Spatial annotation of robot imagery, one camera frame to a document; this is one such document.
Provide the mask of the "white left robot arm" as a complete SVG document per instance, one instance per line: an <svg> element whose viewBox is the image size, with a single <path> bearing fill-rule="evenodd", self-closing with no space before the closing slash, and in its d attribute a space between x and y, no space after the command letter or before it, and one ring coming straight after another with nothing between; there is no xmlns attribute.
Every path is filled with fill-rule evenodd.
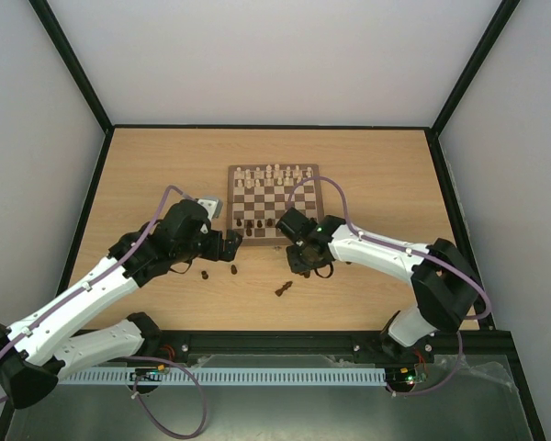
<svg viewBox="0 0 551 441"><path fill-rule="evenodd" d="M119 357L151 356L161 332L143 312L103 331L77 331L177 264L191 264L196 258L232 261L242 236L212 229L221 208L215 197L173 204L164 216L122 235L93 269L56 299L17 322L0 323L0 386L6 401L25 409L79 370Z"/></svg>

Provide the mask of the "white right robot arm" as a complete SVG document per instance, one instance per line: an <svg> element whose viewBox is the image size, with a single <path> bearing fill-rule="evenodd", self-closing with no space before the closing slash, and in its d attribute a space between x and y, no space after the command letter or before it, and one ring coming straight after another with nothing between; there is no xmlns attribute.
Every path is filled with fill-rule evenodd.
<svg viewBox="0 0 551 441"><path fill-rule="evenodd" d="M287 261L295 274L332 268L338 261L374 269L413 289L414 304L396 312L378 337L377 351L392 360L404 358L431 334L456 333L479 296L477 273L445 239L401 242L340 217L317 221L294 208L275 227L290 241Z"/></svg>

